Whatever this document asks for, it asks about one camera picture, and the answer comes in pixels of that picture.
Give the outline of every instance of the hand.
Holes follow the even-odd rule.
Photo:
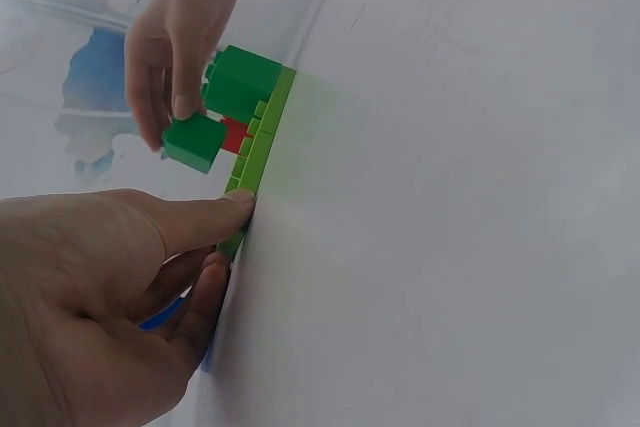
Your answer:
[[[236,0],[152,0],[126,41],[126,96],[140,135],[154,150],[170,118],[202,110],[204,67]]]
[[[113,191],[0,202],[7,425],[139,426],[175,406],[227,286],[229,262],[213,245],[252,209],[243,190],[216,201]],[[138,327],[190,286],[167,324]],[[25,420],[38,409],[44,420]]]

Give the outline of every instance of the green lego brick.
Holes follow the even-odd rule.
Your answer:
[[[222,147],[227,127],[201,114],[174,120],[164,133],[164,150],[170,158],[207,173]]]
[[[260,92],[261,100],[269,100],[278,82],[282,64],[230,45],[216,62],[213,75],[234,79]]]
[[[229,260],[233,260],[243,240],[244,240],[244,233],[238,232],[229,240],[226,240],[220,245],[218,245],[218,250],[227,254],[227,256],[229,257]]]
[[[214,71],[204,98],[204,106],[224,117],[248,124],[259,100],[259,93],[255,89],[232,79],[218,77]]]
[[[273,136],[265,132],[258,132],[253,139],[251,152],[249,152],[246,166],[242,172],[242,177],[240,177],[239,187],[241,189],[249,189],[254,193],[258,191],[272,143]]]
[[[247,165],[247,159],[245,157],[238,157],[235,165],[233,166],[233,170],[231,171],[231,176],[236,178],[242,177],[242,172],[244,171],[244,167]]]
[[[276,87],[282,65],[229,46],[209,75],[205,106],[248,124],[259,101],[267,102]]]
[[[224,193],[231,192],[232,190],[236,190],[240,185],[240,179],[236,179],[235,177],[229,177],[229,182],[227,182],[227,188],[224,189]]]
[[[258,118],[261,119],[262,117],[264,117],[264,113],[267,110],[267,103],[266,102],[258,102],[258,106],[256,107],[256,111],[253,113],[253,115]]]
[[[262,118],[262,125],[260,126],[261,131],[275,135],[295,77],[295,70],[290,69],[289,67],[282,68],[282,74],[278,79],[276,88],[274,89],[271,99],[267,104],[267,110]]]
[[[251,122],[249,122],[249,128],[247,129],[247,133],[249,135],[255,136],[258,133],[259,129],[260,129],[260,119],[256,119],[254,117],[253,119],[251,119]]]
[[[253,144],[253,140],[250,137],[245,137],[240,144],[240,155],[246,157],[251,152],[251,145]]]

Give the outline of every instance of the white wall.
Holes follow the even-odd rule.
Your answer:
[[[327,0],[196,425],[638,425],[638,32]]]

